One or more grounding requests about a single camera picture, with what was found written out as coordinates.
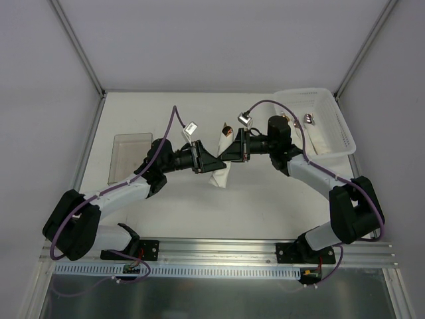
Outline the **white paper napkin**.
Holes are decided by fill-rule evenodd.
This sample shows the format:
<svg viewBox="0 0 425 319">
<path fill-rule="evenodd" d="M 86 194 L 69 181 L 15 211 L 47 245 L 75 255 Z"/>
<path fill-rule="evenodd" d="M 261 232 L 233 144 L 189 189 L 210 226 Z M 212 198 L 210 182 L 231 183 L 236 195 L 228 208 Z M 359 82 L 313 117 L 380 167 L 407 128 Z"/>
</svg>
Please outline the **white paper napkin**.
<svg viewBox="0 0 425 319">
<path fill-rule="evenodd" d="M 218 157 L 233 143 L 234 141 L 234 130 L 231 126 L 224 123 L 224 126 L 221 130 L 220 137 L 218 140 Z M 209 179 L 209 183 L 215 187 L 226 188 L 228 175 L 230 173 L 231 162 L 221 160 L 226 167 L 223 169 L 218 169 L 212 172 L 212 175 Z"/>
</svg>

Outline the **gold spoon green handle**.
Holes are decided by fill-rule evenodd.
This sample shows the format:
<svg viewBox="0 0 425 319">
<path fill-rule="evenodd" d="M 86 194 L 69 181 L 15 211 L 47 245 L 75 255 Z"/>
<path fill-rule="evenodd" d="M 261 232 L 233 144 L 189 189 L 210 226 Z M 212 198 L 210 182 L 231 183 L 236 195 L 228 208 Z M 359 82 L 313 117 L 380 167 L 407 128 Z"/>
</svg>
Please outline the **gold spoon green handle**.
<svg viewBox="0 0 425 319">
<path fill-rule="evenodd" d="M 233 129 L 232 129 L 232 127 L 229 126 L 226 122 L 223 124 L 222 134 L 226 138 L 228 138 L 229 136 L 233 135 Z"/>
</svg>

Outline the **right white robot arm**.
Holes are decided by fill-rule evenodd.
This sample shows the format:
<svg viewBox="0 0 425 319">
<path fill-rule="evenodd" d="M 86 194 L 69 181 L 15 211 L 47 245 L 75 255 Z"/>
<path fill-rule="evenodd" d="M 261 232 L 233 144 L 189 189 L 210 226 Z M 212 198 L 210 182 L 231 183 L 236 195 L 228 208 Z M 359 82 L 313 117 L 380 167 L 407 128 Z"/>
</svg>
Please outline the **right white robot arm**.
<svg viewBox="0 0 425 319">
<path fill-rule="evenodd" d="M 360 176 L 345 179 L 306 159 L 292 142 L 288 119 L 272 116 L 266 134 L 251 136 L 241 128 L 233 140 L 222 142 L 218 156 L 223 161 L 247 162 L 252 155 L 267 154 L 273 167 L 304 182 L 329 202 L 329 221 L 301 234 L 287 252 L 312 263 L 333 245 L 351 244 L 383 229 L 384 216 L 371 181 Z"/>
</svg>

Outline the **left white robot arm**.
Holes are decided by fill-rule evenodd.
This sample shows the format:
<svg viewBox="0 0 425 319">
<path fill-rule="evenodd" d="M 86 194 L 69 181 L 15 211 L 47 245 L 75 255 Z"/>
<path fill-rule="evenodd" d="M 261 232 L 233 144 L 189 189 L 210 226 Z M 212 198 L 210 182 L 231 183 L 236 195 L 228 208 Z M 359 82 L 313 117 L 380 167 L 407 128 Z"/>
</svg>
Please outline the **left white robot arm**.
<svg viewBox="0 0 425 319">
<path fill-rule="evenodd" d="M 115 250 L 123 259 L 138 254 L 135 233 L 126 225 L 101 227 L 100 221 L 121 208 L 153 197 L 167 183 L 167 173 L 190 169 L 209 173 L 226 168 L 226 164 L 197 140 L 173 150 L 165 138 L 155 140 L 142 164 L 123 181 L 92 193 L 66 191 L 42 229 L 50 241 L 50 258 L 58 261 L 81 259 L 95 246 Z"/>
</svg>

